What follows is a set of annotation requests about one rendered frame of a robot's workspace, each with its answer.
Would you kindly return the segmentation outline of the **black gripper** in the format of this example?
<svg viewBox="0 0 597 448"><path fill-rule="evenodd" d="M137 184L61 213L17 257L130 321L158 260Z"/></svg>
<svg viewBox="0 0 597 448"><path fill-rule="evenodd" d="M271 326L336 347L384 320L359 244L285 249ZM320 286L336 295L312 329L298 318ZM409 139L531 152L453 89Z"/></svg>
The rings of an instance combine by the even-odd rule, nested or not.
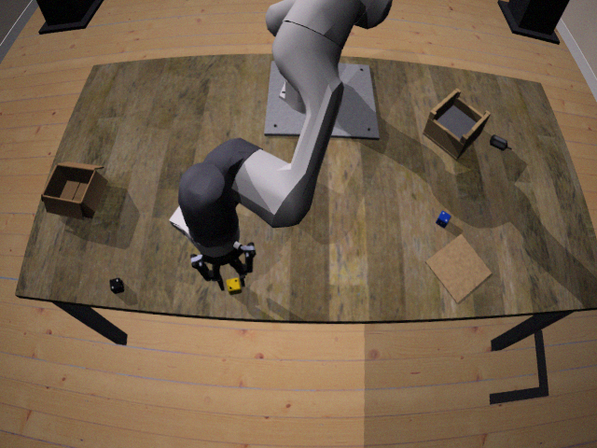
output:
<svg viewBox="0 0 597 448"><path fill-rule="evenodd" d="M242 245L242 247L239 250L234 248L227 255L216 258L209 257L203 254L192 254L190 255L191 265L193 268L197 269L200 272L205 281L211 281L211 279L212 281L217 281L221 291L223 291L225 289L223 279L219 270L221 265L229 264L239 274L239 277L241 278L240 280L242 287L245 287L244 278L247 275L247 273L251 273L253 271L253 257L256 255L256 250L254 243L249 243L245 246ZM239 256L242 253L245 254L245 264L242 264L242 262L239 259ZM204 263L207 262L206 260L213 266L212 270L210 271Z"/></svg>

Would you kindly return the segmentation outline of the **open brown cardboard box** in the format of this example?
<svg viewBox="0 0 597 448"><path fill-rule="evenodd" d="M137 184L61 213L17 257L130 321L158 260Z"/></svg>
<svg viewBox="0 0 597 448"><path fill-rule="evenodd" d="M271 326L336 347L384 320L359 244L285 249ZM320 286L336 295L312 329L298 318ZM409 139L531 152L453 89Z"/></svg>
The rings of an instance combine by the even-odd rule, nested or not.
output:
<svg viewBox="0 0 597 448"><path fill-rule="evenodd" d="M46 211L82 220L93 218L108 182L96 171L102 168L69 161L55 165L41 194Z"/></svg>

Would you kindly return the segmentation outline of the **brown wooden open-top crate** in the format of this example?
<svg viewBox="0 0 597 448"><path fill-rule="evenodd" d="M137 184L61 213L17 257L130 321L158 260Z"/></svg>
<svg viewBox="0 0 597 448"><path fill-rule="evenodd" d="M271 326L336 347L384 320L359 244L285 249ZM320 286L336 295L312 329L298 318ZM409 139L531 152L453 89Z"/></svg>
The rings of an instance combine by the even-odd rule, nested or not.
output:
<svg viewBox="0 0 597 448"><path fill-rule="evenodd" d="M459 97L460 93L456 89L432 109L423 130L423 135L456 161L479 137L491 115L488 110L480 114Z"/></svg>

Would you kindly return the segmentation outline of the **yellow die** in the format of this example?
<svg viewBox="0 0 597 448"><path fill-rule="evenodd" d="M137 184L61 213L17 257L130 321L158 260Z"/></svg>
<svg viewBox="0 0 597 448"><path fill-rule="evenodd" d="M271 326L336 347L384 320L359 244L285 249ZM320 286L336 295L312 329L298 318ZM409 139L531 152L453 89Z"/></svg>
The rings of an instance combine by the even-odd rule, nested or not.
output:
<svg viewBox="0 0 597 448"><path fill-rule="evenodd" d="M242 293L239 278L227 280L227 286L230 295Z"/></svg>

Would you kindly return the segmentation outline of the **tan flat mat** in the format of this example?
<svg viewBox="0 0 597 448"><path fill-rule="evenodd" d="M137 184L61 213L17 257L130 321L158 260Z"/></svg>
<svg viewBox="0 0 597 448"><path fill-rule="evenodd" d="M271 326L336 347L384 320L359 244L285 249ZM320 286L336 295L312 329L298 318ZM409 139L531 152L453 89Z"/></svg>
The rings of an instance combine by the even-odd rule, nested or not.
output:
<svg viewBox="0 0 597 448"><path fill-rule="evenodd" d="M492 273L462 234L425 263L456 303Z"/></svg>

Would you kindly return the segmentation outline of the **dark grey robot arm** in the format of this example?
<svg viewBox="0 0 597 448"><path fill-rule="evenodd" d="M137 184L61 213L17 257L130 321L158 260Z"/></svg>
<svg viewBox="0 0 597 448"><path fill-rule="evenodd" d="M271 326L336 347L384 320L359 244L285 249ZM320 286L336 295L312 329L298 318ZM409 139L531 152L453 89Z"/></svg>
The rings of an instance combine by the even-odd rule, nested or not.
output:
<svg viewBox="0 0 597 448"><path fill-rule="evenodd" d="M185 171L169 220L201 254L216 258L241 248L238 203L273 228L298 225L307 215L340 111L342 49L354 25L376 27L392 2L284 0L268 8L271 52L285 78L279 98L306 119L291 163L234 138Z"/></svg>

